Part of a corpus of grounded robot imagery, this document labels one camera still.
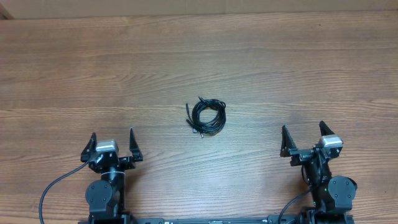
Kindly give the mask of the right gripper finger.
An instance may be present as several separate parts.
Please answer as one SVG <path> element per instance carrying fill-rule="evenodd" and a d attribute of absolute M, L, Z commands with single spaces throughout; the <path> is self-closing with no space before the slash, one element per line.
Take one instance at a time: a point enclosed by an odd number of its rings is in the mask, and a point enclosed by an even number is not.
<path fill-rule="evenodd" d="M 282 127 L 282 143 L 280 148 L 281 157 L 290 157 L 293 151 L 296 151 L 297 147 L 291 137 L 289 130 L 286 125 Z"/>
<path fill-rule="evenodd" d="M 319 128 L 321 132 L 321 136 L 328 136 L 335 134 L 324 121 L 319 122 Z"/>

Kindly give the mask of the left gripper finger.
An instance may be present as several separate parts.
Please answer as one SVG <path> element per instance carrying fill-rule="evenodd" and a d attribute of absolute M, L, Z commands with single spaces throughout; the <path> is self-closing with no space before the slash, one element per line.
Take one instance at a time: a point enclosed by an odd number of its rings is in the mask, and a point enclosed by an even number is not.
<path fill-rule="evenodd" d="M 88 144 L 85 146 L 85 148 L 82 150 L 80 154 L 80 160 L 82 162 L 87 162 L 90 160 L 92 153 L 95 152 L 96 144 L 97 144 L 96 133 L 92 133 L 90 140 L 88 141 Z"/>
<path fill-rule="evenodd" d="M 129 130 L 129 150 L 131 151 L 135 162 L 143 161 L 143 155 L 136 142 L 133 128 L 130 128 Z"/>

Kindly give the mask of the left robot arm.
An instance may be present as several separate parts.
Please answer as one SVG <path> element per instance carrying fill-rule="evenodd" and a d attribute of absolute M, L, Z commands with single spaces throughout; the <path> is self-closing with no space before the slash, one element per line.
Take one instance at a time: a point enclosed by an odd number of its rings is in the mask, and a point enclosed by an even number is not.
<path fill-rule="evenodd" d="M 120 157 L 114 139 L 98 141 L 93 133 L 82 150 L 80 160 L 100 179 L 86 189 L 89 205 L 88 223 L 137 223 L 134 215 L 126 210 L 126 171 L 136 168 L 143 155 L 136 142 L 133 129 L 129 130 L 130 156 Z"/>

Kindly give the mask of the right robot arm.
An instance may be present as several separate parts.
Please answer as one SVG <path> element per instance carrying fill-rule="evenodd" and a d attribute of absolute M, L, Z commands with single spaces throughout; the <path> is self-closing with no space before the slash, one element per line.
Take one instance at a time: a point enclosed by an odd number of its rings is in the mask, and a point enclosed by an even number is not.
<path fill-rule="evenodd" d="M 343 140 L 324 121 L 319 122 L 321 137 L 310 149 L 299 149 L 286 125 L 282 127 L 281 157 L 291 158 L 292 167 L 301 167 L 302 179 L 308 190 L 293 198 L 279 213 L 278 223 L 353 223 L 353 216 L 347 212 L 353 208 L 357 183 L 345 176 L 332 176 L 328 163 L 339 157 Z M 310 194 L 312 207 L 294 216 L 286 210 L 302 197 Z"/>

